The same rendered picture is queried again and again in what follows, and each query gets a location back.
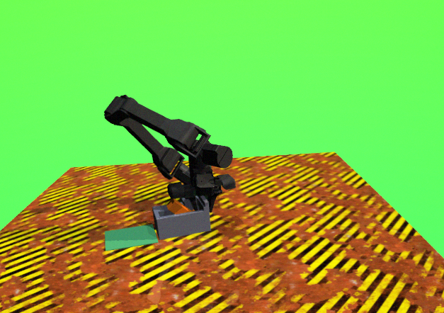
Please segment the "orange l-shaped block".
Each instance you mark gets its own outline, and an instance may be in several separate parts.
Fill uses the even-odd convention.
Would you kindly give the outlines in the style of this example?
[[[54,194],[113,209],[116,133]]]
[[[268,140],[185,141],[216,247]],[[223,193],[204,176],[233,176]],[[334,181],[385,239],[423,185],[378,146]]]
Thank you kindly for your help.
[[[171,199],[169,203],[166,205],[167,209],[173,214],[181,214],[185,212],[192,212],[189,208],[187,208],[182,203],[178,202],[176,199]]]

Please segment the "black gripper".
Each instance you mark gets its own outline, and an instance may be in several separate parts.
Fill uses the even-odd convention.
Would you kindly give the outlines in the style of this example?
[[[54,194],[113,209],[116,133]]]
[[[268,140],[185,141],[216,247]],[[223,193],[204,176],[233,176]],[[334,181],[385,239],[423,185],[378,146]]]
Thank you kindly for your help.
[[[175,198],[182,198],[183,196],[185,199],[189,199],[191,205],[193,206],[194,211],[198,210],[195,196],[193,194],[193,190],[195,190],[195,184],[193,186],[193,176],[194,174],[206,174],[208,171],[211,171],[210,165],[207,164],[201,164],[201,165],[192,165],[189,164],[189,171],[190,171],[190,184],[182,186],[181,182],[178,183],[170,183],[167,185],[168,193],[172,199]],[[236,188],[236,182],[235,180],[229,175],[219,175],[217,177],[221,177],[222,179],[222,187],[225,190]],[[209,202],[209,211],[212,212],[213,205],[215,204],[216,197],[222,193],[222,190],[214,191],[213,196],[208,196],[208,202]]]

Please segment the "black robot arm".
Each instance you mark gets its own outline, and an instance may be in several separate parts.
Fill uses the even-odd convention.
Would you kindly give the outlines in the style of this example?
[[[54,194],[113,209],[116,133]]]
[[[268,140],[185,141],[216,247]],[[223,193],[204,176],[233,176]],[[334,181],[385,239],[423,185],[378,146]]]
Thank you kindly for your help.
[[[231,148],[211,144],[208,141],[211,135],[205,129],[190,121],[166,118],[127,95],[115,96],[103,115],[109,123],[123,126],[140,142],[152,154],[159,172],[169,180],[174,177],[184,185],[190,184],[189,167],[182,163],[185,158],[180,153],[188,156],[188,163],[192,165],[207,164],[225,169],[232,162]],[[163,146],[144,126],[165,136],[173,148]],[[202,136],[197,140],[199,134]],[[206,174],[194,174],[194,184],[197,196],[213,196],[214,191],[221,190],[222,179],[213,176],[211,169]]]

